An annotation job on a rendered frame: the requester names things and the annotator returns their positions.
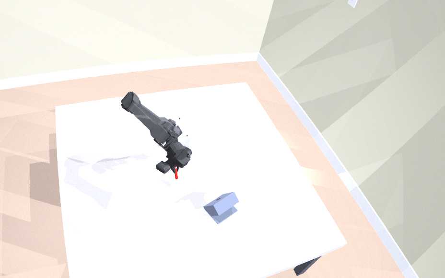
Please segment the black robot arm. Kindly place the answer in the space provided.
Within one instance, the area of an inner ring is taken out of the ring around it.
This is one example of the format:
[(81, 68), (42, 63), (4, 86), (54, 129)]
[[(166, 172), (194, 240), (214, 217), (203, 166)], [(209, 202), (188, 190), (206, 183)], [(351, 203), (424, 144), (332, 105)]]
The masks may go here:
[[(172, 152), (172, 163), (176, 163), (180, 168), (184, 168), (191, 160), (190, 153), (178, 141), (178, 137), (182, 134), (179, 125), (171, 118), (159, 117), (150, 109), (141, 104), (137, 94), (128, 92), (120, 101), (122, 108), (132, 113), (141, 123), (143, 123), (153, 140), (160, 145), (165, 151)], [(162, 144), (166, 144), (163, 146)]]

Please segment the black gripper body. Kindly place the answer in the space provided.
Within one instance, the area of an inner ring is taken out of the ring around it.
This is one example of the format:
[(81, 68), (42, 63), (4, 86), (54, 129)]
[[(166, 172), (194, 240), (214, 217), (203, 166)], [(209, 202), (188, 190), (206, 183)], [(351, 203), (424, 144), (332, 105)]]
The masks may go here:
[[(187, 152), (190, 153), (190, 155), (192, 154), (192, 150), (191, 149), (189, 149), (186, 146), (184, 146), (184, 148), (187, 150)], [(166, 150), (166, 152), (167, 152), (166, 158), (168, 160), (165, 161), (165, 162), (164, 161), (160, 161), (159, 163), (156, 164), (156, 169), (159, 170), (160, 172), (164, 173), (164, 174), (167, 173), (170, 170), (170, 168), (175, 166), (175, 163), (172, 163), (172, 157), (173, 157), (172, 152), (169, 151), (169, 150)]]

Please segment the light blue square panel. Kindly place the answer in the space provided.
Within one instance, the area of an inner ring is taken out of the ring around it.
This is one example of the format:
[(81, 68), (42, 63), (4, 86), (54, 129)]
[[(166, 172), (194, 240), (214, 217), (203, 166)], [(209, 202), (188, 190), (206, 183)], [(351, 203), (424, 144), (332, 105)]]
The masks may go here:
[(219, 224), (238, 211), (234, 207), (238, 202), (235, 192), (226, 193), (206, 204), (204, 209)]

